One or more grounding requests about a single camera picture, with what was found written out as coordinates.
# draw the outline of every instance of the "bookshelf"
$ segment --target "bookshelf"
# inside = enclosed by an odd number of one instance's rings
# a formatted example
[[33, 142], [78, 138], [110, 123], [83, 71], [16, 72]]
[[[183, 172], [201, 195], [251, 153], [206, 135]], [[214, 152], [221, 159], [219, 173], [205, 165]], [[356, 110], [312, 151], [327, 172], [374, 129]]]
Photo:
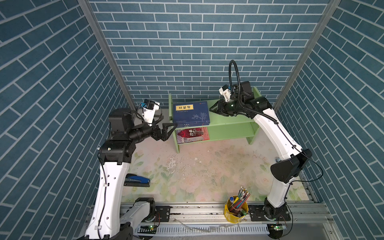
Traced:
[[[259, 90], [256, 87], [252, 89], [255, 98], [261, 96]], [[212, 107], [218, 99], [215, 100], [207, 100], [208, 108]], [[169, 120], [172, 122], [173, 116], [173, 100], [172, 95], [169, 94]], [[250, 145], [253, 144], [255, 140], [255, 136], [259, 130], [259, 125], [255, 123], [253, 119], [247, 118], [243, 115], [237, 115], [236, 117], [225, 117], [212, 112], [209, 112], [210, 124], [206, 126], [195, 126], [195, 127], [207, 127], [209, 133], [209, 140], [205, 140], [203, 142], [208, 141], [217, 141], [217, 140], [225, 140], [225, 139], [234, 139], [234, 138], [247, 138], [247, 141]], [[176, 130], [182, 130], [185, 128], [192, 127], [178, 127]], [[173, 139], [175, 141], [176, 152], [180, 153], [180, 145], [177, 144], [176, 141], [176, 130], [173, 131]], [[183, 144], [193, 144], [197, 142], [188, 142]]]

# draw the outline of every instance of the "brick wallpaper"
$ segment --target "brick wallpaper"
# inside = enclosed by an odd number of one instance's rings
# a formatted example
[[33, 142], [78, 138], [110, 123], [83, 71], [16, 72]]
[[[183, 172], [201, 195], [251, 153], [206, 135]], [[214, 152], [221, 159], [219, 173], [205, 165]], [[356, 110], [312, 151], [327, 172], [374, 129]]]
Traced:
[[0, 239], [78, 237], [125, 105], [76, 0], [0, 1]]
[[231, 59], [274, 103], [328, 0], [94, 1], [138, 103], [217, 99]]
[[279, 109], [325, 169], [312, 184], [344, 239], [384, 239], [383, 12], [382, 0], [342, 0]]

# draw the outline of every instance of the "robotic arm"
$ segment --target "robotic arm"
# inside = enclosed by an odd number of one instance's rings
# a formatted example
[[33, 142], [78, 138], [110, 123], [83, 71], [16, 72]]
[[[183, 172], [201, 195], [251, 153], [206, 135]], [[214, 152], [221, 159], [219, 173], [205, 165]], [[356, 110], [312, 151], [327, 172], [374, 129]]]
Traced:
[[[151, 220], [155, 214], [153, 198], [139, 198], [132, 209], [124, 215], [125, 224], [120, 227], [120, 203], [122, 187], [131, 163], [136, 143], [147, 137], [166, 141], [177, 124], [157, 125], [164, 116], [155, 115], [159, 103], [145, 100], [142, 104], [143, 116], [134, 110], [119, 108], [109, 114], [110, 133], [99, 149], [100, 183], [92, 218], [80, 239], [132, 239], [135, 229], [144, 219]], [[135, 126], [133, 117], [140, 118], [142, 124]]]
[[[237, 85], [232, 85], [231, 65], [234, 65]], [[223, 116], [245, 115], [252, 118], [267, 134], [278, 152], [281, 161], [271, 166], [275, 177], [272, 188], [264, 201], [264, 213], [268, 220], [277, 219], [285, 208], [285, 199], [289, 185], [296, 180], [308, 158], [312, 157], [309, 149], [303, 149], [287, 132], [278, 120], [272, 105], [265, 97], [255, 98], [248, 81], [240, 82], [237, 65], [234, 60], [229, 63], [230, 86], [219, 89], [224, 99], [215, 103], [210, 111]]]

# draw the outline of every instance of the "book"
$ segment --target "book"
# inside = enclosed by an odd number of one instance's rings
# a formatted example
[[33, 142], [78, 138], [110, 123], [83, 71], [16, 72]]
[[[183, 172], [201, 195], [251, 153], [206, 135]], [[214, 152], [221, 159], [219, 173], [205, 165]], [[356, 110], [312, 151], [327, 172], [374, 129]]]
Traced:
[[209, 125], [207, 101], [173, 104], [173, 122], [177, 127], [196, 127]]
[[209, 140], [207, 127], [186, 128], [176, 130], [177, 144]]

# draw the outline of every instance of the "pen holder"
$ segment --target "pen holder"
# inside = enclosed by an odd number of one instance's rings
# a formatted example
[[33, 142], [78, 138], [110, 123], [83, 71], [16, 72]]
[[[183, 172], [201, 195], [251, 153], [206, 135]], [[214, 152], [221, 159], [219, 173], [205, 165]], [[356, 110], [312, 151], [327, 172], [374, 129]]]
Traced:
[[[245, 217], [245, 216], [237, 217], [237, 216], [233, 215], [229, 211], [229, 208], [231, 208], [231, 202], [228, 199], [228, 201], [227, 201], [227, 203], [225, 204], [225, 207], [224, 207], [224, 216], [228, 220], [228, 222], [239, 223], [242, 220], [242, 218]], [[242, 209], [244, 209], [245, 212], [248, 212], [248, 205], [247, 205], [246, 202], [243, 204]]]

